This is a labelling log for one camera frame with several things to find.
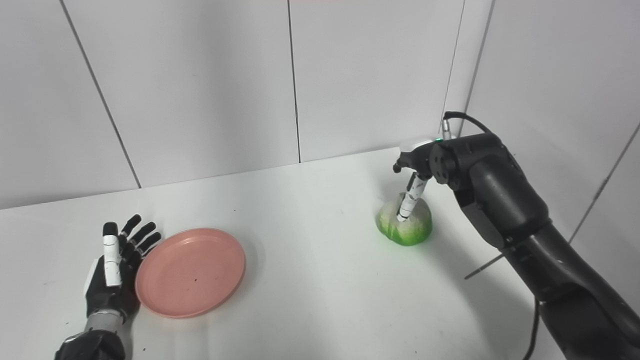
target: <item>pink plate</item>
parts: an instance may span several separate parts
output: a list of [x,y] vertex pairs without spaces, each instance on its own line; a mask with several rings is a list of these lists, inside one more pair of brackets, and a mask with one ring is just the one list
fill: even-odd
[[151,250],[138,270],[136,293],[160,316],[188,318],[222,304],[243,274],[244,251],[233,236],[191,229]]

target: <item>wall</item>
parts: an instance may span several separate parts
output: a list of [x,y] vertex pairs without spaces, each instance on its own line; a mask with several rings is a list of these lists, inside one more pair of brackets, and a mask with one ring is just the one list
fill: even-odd
[[567,237],[636,126],[639,15],[636,1],[495,2],[468,113],[515,153]]
[[4,2],[0,124],[19,154],[0,158],[0,208],[434,135],[466,102],[489,4]]
[[[567,238],[638,126],[638,17],[637,1],[495,0],[468,113],[515,154]],[[573,245],[640,311],[637,141]],[[542,326],[532,359],[560,358]]]
[[136,182],[60,4],[0,2],[0,208]]

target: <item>black cable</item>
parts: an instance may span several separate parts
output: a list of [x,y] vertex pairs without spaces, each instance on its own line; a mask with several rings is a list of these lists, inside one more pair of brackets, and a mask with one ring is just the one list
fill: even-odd
[[470,123],[472,123],[473,125],[479,127],[480,130],[484,131],[485,133],[491,133],[491,130],[489,130],[488,127],[484,126],[483,123],[481,123],[480,121],[476,120],[473,117],[470,117],[469,115],[467,115],[466,113],[463,113],[462,111],[446,111],[444,113],[444,116],[442,117],[442,120],[449,120],[453,118],[465,119]]
[[529,342],[529,348],[527,353],[524,354],[522,360],[529,360],[533,355],[533,350],[536,348],[536,336],[538,335],[538,325],[540,324],[540,303],[538,299],[533,299],[535,305],[533,306],[533,326],[531,329],[531,341]]

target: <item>white table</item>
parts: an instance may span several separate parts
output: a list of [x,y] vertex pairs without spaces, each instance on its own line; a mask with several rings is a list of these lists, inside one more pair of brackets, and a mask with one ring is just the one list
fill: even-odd
[[102,225],[140,213],[164,236],[194,227],[233,234],[247,268],[237,292],[206,315],[171,320],[141,309],[127,344],[135,360],[519,360],[532,296],[505,261],[463,280],[497,251],[448,187],[427,186],[435,230],[426,243],[402,247],[378,232],[375,213],[410,175],[392,172],[397,154],[0,211],[0,358],[52,359],[83,329]]

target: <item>robotic arm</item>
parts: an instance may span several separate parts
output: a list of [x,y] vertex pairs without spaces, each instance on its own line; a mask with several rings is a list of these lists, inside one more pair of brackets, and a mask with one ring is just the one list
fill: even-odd
[[[107,254],[100,257],[85,294],[87,320],[84,331],[67,338],[54,360],[125,360],[121,329],[140,307],[134,288],[136,272],[151,247],[162,237],[158,232],[149,235],[156,228],[153,222],[129,237],[141,221],[140,215],[134,215],[120,234],[115,223],[104,224],[103,236],[114,240],[105,245],[114,245],[118,254],[116,268],[107,272],[110,259],[106,258]],[[113,274],[118,284],[109,283]]]
[[[453,117],[478,122],[445,113],[445,119]],[[478,233],[534,294],[567,359],[640,359],[640,318],[556,230],[547,205],[500,139],[481,129],[485,133],[402,152],[394,171],[409,167],[420,179],[434,177],[453,190]]]

